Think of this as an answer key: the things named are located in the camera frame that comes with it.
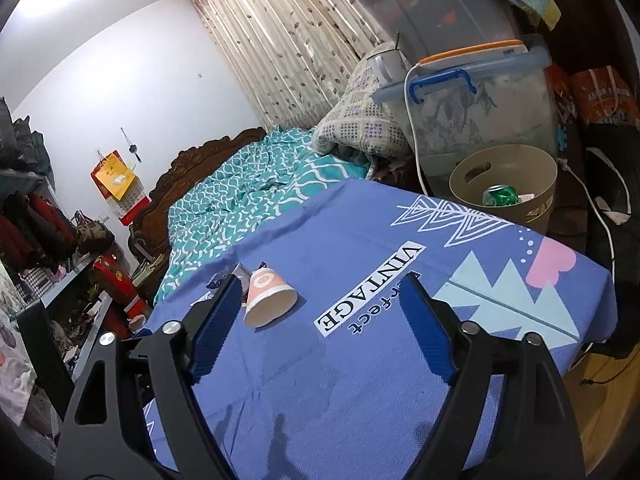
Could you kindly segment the pink white paper cup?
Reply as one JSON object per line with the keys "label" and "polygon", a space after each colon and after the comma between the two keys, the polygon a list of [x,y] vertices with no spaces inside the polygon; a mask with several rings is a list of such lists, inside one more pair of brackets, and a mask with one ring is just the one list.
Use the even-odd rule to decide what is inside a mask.
{"label": "pink white paper cup", "polygon": [[296,290],[275,270],[263,266],[250,277],[244,323],[261,328],[288,313],[297,302]]}

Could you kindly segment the beige round trash bin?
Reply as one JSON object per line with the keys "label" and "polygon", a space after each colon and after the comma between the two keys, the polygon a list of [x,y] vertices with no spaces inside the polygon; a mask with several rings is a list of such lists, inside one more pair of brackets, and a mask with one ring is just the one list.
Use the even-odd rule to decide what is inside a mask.
{"label": "beige round trash bin", "polygon": [[[498,145],[459,162],[450,174],[449,188],[462,205],[544,234],[553,209],[558,171],[555,158],[541,148]],[[510,188],[518,203],[488,205],[485,195],[498,186]]]}

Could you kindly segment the carved wooden headboard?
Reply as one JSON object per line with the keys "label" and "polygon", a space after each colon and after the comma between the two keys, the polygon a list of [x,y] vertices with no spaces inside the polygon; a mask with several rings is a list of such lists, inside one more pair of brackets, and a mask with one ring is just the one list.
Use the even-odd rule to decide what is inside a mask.
{"label": "carved wooden headboard", "polygon": [[262,127],[241,131],[235,138],[224,136],[196,148],[181,151],[169,169],[157,180],[150,193],[151,203],[134,216],[129,226],[128,248],[138,263],[163,256],[160,266],[142,282],[142,298],[150,306],[168,269],[171,246],[168,237],[168,210],[194,185],[217,170],[247,144],[261,141],[267,133]]}

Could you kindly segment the blue patterned bed sheet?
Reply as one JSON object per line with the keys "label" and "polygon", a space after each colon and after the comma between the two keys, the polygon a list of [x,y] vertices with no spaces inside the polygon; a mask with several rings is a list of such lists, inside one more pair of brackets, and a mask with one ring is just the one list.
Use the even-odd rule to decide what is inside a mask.
{"label": "blue patterned bed sheet", "polygon": [[448,200],[348,179],[201,266],[155,307],[149,329],[183,318],[238,263],[270,266],[298,296],[259,330],[236,321],[194,388],[242,479],[404,475],[448,391],[401,310],[408,272],[488,333],[538,333],[559,370],[617,323],[610,274],[573,249]]}

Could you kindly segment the green drink can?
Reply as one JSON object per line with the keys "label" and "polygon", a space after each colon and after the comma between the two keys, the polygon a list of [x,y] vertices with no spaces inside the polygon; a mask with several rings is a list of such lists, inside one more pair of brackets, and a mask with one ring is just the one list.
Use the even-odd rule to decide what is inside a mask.
{"label": "green drink can", "polygon": [[491,185],[483,191],[482,205],[485,207],[506,207],[521,203],[521,197],[511,185]]}

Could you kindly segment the cluttered storage shelf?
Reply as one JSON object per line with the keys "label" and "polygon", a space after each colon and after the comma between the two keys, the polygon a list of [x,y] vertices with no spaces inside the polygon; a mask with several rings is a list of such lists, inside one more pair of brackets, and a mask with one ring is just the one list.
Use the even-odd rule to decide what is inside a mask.
{"label": "cluttered storage shelf", "polygon": [[114,233],[86,216],[67,218],[54,200],[54,177],[43,135],[1,104],[1,259],[13,273],[43,270],[48,278],[92,255],[131,270]]}

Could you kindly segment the teal patterned quilt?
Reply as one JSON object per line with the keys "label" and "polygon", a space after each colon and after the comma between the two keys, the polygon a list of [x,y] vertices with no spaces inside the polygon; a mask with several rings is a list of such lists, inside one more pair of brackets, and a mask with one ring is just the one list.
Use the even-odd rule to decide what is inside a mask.
{"label": "teal patterned quilt", "polygon": [[240,148],[168,209],[168,269],[153,304],[260,225],[347,178],[371,174],[364,155],[340,159],[312,149],[312,132],[274,130]]}

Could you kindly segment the grey checkered pillow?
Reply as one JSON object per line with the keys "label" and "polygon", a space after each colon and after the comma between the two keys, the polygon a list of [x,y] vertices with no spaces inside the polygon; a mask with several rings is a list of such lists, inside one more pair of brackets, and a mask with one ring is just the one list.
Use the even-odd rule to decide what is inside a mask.
{"label": "grey checkered pillow", "polygon": [[368,58],[392,45],[391,41],[383,42],[358,62],[341,99],[314,127],[311,147],[316,153],[337,153],[341,158],[354,153],[384,159],[404,159],[411,153],[405,133],[392,113],[372,99],[381,83]]}

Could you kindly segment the clear plastic storage bin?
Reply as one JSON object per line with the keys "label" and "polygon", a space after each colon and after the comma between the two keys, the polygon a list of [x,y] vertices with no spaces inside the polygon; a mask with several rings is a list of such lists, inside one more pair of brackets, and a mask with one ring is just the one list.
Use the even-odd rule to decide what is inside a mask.
{"label": "clear plastic storage bin", "polygon": [[468,156],[502,144],[556,153],[556,116],[541,36],[424,61],[409,81],[372,94],[394,115],[418,159],[427,189],[449,193],[452,170]]}

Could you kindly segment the beige floral curtain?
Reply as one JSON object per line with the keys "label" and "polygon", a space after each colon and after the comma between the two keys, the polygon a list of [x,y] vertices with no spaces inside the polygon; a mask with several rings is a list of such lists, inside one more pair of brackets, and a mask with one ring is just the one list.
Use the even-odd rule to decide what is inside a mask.
{"label": "beige floral curtain", "polygon": [[352,0],[190,0],[266,130],[309,129],[390,38]]}

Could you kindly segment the upper clear storage bin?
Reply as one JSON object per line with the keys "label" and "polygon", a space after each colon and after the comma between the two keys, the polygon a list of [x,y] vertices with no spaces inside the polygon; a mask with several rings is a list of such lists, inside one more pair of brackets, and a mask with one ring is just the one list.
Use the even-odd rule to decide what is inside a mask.
{"label": "upper clear storage bin", "polygon": [[388,36],[399,38],[399,49],[411,63],[520,36],[506,0],[356,1]]}

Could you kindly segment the red yellow wall calendar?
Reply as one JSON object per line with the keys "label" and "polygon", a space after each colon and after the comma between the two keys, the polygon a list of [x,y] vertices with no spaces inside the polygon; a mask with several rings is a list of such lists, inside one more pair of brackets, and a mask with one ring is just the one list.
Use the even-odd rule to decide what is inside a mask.
{"label": "red yellow wall calendar", "polygon": [[151,203],[140,178],[125,164],[118,151],[98,153],[99,161],[91,179],[123,226],[131,226],[145,206]]}

